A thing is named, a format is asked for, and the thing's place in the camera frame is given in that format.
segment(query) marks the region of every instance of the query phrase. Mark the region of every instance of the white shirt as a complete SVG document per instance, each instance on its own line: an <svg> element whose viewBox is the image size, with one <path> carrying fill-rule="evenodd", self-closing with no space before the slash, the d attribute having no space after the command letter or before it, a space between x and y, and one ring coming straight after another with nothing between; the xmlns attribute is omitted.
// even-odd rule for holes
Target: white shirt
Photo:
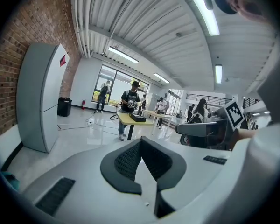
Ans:
<svg viewBox="0 0 280 224"><path fill-rule="evenodd" d="M145 98L143 97L143 98L141 98L140 99L140 105L142 105L142 103L145 101Z"/></svg>
<svg viewBox="0 0 280 224"><path fill-rule="evenodd" d="M167 108L167 101L159 101L157 105L155 106L155 109L158 109L159 111L165 111Z"/></svg>

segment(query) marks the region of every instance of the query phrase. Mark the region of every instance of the black trash can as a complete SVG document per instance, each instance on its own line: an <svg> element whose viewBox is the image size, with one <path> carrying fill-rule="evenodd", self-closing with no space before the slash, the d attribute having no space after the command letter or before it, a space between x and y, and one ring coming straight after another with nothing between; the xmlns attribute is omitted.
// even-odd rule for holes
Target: black trash can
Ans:
<svg viewBox="0 0 280 224"><path fill-rule="evenodd" d="M59 116L68 117L70 115L71 99L60 97L58 100L57 114Z"/></svg>

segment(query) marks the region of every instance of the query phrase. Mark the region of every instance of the yellow table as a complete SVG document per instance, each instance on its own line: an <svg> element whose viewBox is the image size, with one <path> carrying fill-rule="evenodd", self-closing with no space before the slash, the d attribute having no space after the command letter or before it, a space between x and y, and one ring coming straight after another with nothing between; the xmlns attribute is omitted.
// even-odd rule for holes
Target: yellow table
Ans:
<svg viewBox="0 0 280 224"><path fill-rule="evenodd" d="M133 134L133 129L134 129L134 125L144 125L144 126L152 126L154 125L151 121L146 120L145 122L136 122L134 121L129 114L126 113L119 113L117 112L118 118L120 120L120 122L124 125L130 125L130 131L129 134L127 136L127 140L130 140L132 138L132 134Z"/></svg>
<svg viewBox="0 0 280 224"><path fill-rule="evenodd" d="M155 118L157 119L157 121L156 121L156 123L154 125L154 128L152 130L152 135L154 135L154 130L155 130L156 126L158 125L159 119L163 119L163 118L169 119L169 122L168 122L168 125L167 125L167 129L165 131L165 135L167 134L167 131L168 131L169 126L170 126L171 119L173 118L172 115L157 114L155 111L151 111L151 110L142 110L142 112L143 112L143 114L146 113L146 114L152 115L154 117L154 120L155 120Z"/></svg>

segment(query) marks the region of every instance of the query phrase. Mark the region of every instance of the brick wall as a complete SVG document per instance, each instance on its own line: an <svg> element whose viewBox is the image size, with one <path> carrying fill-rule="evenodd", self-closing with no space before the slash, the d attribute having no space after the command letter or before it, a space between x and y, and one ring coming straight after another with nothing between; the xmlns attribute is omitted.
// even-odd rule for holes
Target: brick wall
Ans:
<svg viewBox="0 0 280 224"><path fill-rule="evenodd" d="M69 96L80 61L70 0L26 0L0 38L0 135L16 124L15 98L23 58L31 42L62 44L70 62L60 96Z"/></svg>

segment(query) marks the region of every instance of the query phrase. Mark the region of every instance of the table leg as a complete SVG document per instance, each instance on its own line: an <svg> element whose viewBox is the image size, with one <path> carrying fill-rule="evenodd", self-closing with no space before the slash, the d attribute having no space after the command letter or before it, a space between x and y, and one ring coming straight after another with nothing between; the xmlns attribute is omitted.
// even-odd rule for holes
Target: table leg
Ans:
<svg viewBox="0 0 280 224"><path fill-rule="evenodd" d="M154 130L155 130L155 128L157 127L157 125L158 125L158 122L159 122L159 118L157 118L157 120L156 120L156 122L155 122L155 125L154 125L154 128L153 128L153 131L152 131L152 135L154 135Z"/></svg>
<svg viewBox="0 0 280 224"><path fill-rule="evenodd" d="M131 126L130 126L129 134L128 134L128 136L127 136L127 140L130 140L130 139L132 138L133 129L134 129L134 125L131 125Z"/></svg>
<svg viewBox="0 0 280 224"><path fill-rule="evenodd" d="M168 125L167 125L167 129L166 129L166 132L165 132L165 135L167 134L167 131L168 131L169 127L170 127L170 122L171 122L171 119L169 119L169 122L168 122Z"/></svg>

